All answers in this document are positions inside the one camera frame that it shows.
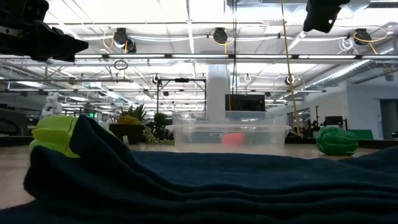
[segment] clear plastic container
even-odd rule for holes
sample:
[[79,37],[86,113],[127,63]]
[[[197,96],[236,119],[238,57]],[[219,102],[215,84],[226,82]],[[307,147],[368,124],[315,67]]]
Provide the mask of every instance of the clear plastic container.
[[278,154],[290,126],[285,114],[257,111],[173,114],[177,152]]

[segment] white statue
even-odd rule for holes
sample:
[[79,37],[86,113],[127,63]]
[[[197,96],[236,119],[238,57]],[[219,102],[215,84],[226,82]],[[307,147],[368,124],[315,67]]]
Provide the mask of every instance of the white statue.
[[46,103],[42,110],[42,118],[62,112],[62,104],[58,102],[58,97],[60,97],[60,94],[53,92],[50,92],[49,95],[45,97]]

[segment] towel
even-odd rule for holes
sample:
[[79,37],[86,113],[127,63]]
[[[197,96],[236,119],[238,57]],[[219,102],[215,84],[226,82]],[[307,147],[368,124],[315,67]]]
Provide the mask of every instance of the towel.
[[398,150],[355,159],[130,151],[80,116],[69,147],[36,146],[26,205],[0,223],[397,223]]

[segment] yellow-green object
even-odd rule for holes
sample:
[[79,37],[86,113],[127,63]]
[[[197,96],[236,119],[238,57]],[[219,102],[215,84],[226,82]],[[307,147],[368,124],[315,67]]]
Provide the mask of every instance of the yellow-green object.
[[330,156],[351,156],[358,148],[354,133],[336,127],[324,127],[315,137],[319,151]]
[[34,140],[29,147],[44,146],[61,152],[67,157],[79,158],[79,155],[69,148],[69,141],[78,118],[64,115],[49,116],[37,123],[32,131]]

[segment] table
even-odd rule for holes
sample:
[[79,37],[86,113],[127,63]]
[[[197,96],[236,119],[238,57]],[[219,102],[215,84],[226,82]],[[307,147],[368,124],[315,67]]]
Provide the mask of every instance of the table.
[[[129,146],[139,151],[176,151],[174,146],[154,146],[138,144]],[[362,156],[377,149],[358,149],[353,157]],[[268,151],[269,154],[281,156],[301,157],[305,159],[326,158],[346,159],[348,156],[325,156],[315,145],[287,144],[283,151]],[[0,147],[0,209],[30,202],[34,198],[24,190],[24,177],[29,168],[28,146]]]

